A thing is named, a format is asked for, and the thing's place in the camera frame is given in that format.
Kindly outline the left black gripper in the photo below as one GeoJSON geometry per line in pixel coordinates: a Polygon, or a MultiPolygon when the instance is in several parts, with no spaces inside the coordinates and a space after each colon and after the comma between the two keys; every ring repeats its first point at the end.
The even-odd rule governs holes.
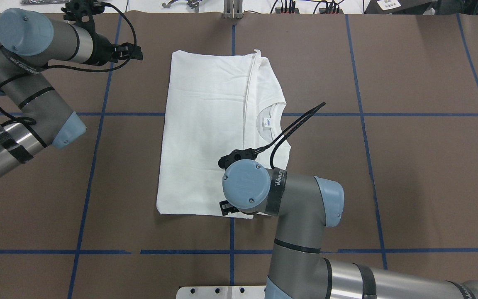
{"type": "Polygon", "coordinates": [[[121,45],[112,44],[108,38],[100,34],[93,36],[92,66],[103,66],[107,62],[117,63],[136,59],[144,60],[141,47],[124,42],[121,45]]]}

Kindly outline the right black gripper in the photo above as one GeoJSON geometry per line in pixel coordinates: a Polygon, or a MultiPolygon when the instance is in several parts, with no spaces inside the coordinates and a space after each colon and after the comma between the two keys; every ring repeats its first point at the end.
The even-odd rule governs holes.
{"type": "Polygon", "coordinates": [[[227,200],[221,201],[219,203],[219,208],[222,216],[227,216],[229,214],[239,213],[239,209],[229,203],[227,200]]]}

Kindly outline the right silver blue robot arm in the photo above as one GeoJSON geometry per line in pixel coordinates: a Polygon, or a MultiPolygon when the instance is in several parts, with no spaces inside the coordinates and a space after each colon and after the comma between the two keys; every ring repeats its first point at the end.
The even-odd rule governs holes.
{"type": "Polygon", "coordinates": [[[434,280],[323,257],[325,232],[343,215],[338,182],[267,169],[236,154],[218,165],[224,170],[223,214],[277,218],[266,299],[478,299],[478,279],[434,280]]]}

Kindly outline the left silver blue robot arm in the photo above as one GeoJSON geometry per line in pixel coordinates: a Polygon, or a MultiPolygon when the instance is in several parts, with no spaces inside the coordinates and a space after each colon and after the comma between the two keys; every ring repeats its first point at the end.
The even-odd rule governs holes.
{"type": "Polygon", "coordinates": [[[68,69],[108,73],[144,58],[132,23],[109,2],[71,0],[63,21],[42,13],[8,8],[0,14],[0,178],[44,148],[61,149],[87,130],[78,114],[42,75],[68,69]],[[114,44],[95,30],[94,16],[114,9],[131,29],[133,42],[114,44]]]}

